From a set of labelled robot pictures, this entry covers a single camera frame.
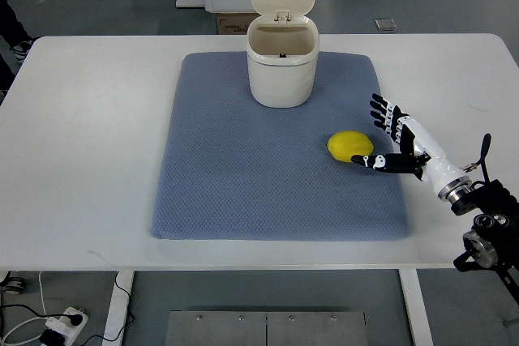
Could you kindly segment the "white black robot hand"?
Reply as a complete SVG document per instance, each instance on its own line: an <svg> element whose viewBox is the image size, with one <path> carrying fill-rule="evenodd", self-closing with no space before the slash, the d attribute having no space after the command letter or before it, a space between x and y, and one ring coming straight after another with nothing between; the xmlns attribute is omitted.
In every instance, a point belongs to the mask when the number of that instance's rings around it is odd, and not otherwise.
<svg viewBox="0 0 519 346"><path fill-rule="evenodd" d="M448 160L443 148L414 118L377 94L370 105L375 126L389 135L399 152L371 156L357 152L351 158L355 164L382 173L413 174L430 184L440 200L451 204L470 192L466 173Z"/></svg>

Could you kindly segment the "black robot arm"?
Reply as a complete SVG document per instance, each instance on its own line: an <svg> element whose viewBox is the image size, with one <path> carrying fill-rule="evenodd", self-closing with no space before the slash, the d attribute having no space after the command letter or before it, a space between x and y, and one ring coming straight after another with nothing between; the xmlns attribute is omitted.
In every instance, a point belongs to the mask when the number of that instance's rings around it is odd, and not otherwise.
<svg viewBox="0 0 519 346"><path fill-rule="evenodd" d="M508 270L518 268L518 200L499 180L489 178L485 159L490 146L491 136L486 134L479 160L467 168L480 167L483 179L475 183L460 179L446 196L457 216L479 210L471 230L462 236L465 251L453 264L460 272L495 272L517 301L518 284Z"/></svg>

